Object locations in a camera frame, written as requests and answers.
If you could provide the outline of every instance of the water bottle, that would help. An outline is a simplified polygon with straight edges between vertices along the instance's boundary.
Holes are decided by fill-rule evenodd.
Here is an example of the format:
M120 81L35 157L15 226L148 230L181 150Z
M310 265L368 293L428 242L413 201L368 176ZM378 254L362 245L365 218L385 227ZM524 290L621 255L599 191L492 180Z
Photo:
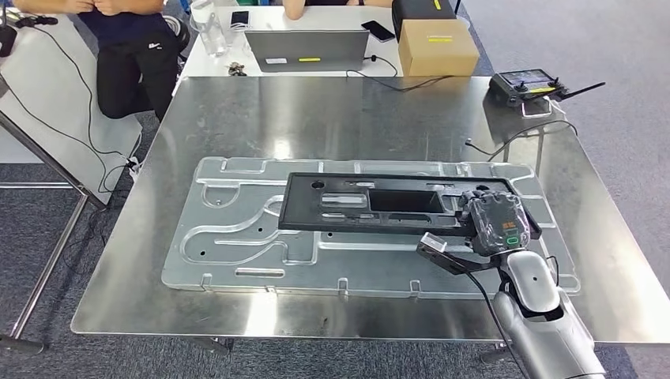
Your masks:
M226 37L216 15L213 0L196 0L190 5L191 26L200 32L205 51L212 57L220 57L228 50Z

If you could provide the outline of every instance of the black pants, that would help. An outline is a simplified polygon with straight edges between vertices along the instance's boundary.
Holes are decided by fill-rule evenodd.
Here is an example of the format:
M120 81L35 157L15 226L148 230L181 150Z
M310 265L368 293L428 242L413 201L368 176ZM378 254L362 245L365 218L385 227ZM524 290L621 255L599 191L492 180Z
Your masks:
M163 121L177 81L179 48L174 34L150 32L98 53L98 105L109 118L154 110Z

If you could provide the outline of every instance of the knee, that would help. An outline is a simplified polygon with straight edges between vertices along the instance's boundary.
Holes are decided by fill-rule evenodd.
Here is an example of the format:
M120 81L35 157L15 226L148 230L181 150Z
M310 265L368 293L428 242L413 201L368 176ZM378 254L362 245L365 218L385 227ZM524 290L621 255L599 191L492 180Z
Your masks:
M129 114L128 110L123 109L119 104L109 101L102 101L98 99L98 107L100 107L100 113L114 120L124 118Z

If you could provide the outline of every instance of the aluminum plate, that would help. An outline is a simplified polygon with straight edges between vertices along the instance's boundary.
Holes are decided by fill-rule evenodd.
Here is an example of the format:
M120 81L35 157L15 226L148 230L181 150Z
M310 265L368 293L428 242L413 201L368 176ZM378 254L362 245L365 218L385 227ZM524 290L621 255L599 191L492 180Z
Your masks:
M415 253L420 235L278 230L288 174L297 171L506 178L542 228L542 237L529 249L555 256L561 287L579 291L574 264L530 167L374 160L204 158L165 260L163 282L192 291L481 297L467 277L452 276ZM446 240L457 255L477 257L463 246L463 238ZM474 275L491 295L498 290L497 272Z

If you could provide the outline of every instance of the laptop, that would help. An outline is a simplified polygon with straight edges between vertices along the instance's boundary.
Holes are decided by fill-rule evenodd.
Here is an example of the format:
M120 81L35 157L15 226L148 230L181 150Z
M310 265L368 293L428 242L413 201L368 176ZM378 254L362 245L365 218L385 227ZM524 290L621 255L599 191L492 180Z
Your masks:
M246 31L264 73L360 70L367 30Z

